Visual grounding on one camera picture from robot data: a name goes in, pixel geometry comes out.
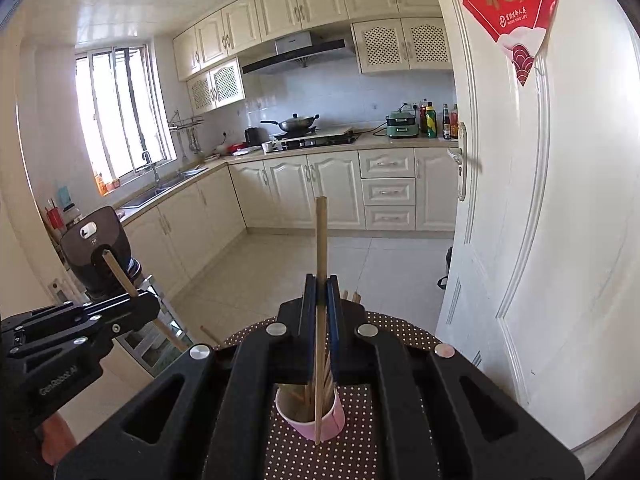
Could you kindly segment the left hand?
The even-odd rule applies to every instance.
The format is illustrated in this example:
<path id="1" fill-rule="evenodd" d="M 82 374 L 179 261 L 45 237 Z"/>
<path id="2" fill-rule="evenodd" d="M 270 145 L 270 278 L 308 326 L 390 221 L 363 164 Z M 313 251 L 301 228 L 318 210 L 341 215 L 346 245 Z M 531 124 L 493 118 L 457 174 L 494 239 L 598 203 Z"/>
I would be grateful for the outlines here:
<path id="1" fill-rule="evenodd" d="M 50 466 L 58 464 L 76 445 L 77 441 L 60 413 L 54 413 L 40 426 L 41 454 Z"/>

